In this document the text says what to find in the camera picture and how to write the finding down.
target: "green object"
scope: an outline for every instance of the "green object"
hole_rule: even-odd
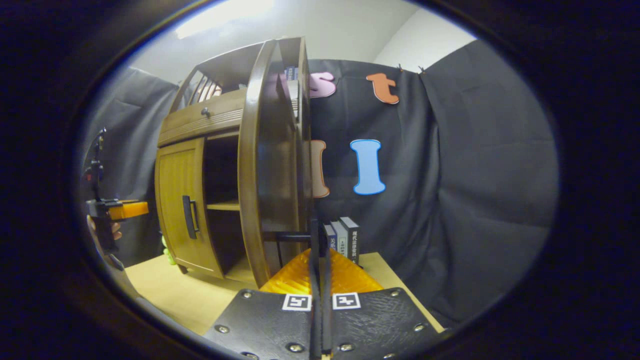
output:
[[[166,241],[164,240],[164,235],[162,236],[162,245],[164,245],[163,252],[168,257],[169,264],[175,265],[175,260],[173,260],[173,256],[171,256],[171,253],[169,252],[169,249],[166,248]]]

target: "drawer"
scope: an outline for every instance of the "drawer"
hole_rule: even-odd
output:
[[[214,131],[240,126],[246,89],[235,90],[175,111],[165,118],[158,147]],[[207,108],[209,116],[202,115]]]

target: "cabinet handle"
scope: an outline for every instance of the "cabinet handle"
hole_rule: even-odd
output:
[[[193,213],[196,218],[196,227],[193,227],[193,217],[191,216],[191,204],[193,204]],[[191,200],[189,195],[182,196],[182,207],[184,208],[184,219],[187,222],[187,230],[189,231],[189,237],[196,239],[196,231],[200,231],[200,224],[198,224],[198,210],[196,209],[196,201]]]

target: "white wall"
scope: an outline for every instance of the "white wall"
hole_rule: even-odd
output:
[[[476,38],[427,10],[418,9],[377,55],[374,63],[420,72]]]
[[[273,0],[266,13],[190,37],[178,39],[174,31],[167,31],[138,51],[128,65],[178,83],[196,64],[213,56],[296,36],[306,37],[310,59],[373,62],[416,9],[402,0]]]

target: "table surface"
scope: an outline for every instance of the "table surface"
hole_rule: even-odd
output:
[[[402,280],[377,252],[360,255],[360,265],[387,288],[402,288],[437,332],[444,328],[422,306]],[[203,335],[241,289],[257,289],[255,284],[217,279],[198,272],[182,274],[166,256],[158,256],[126,268],[138,293],[187,329]]]

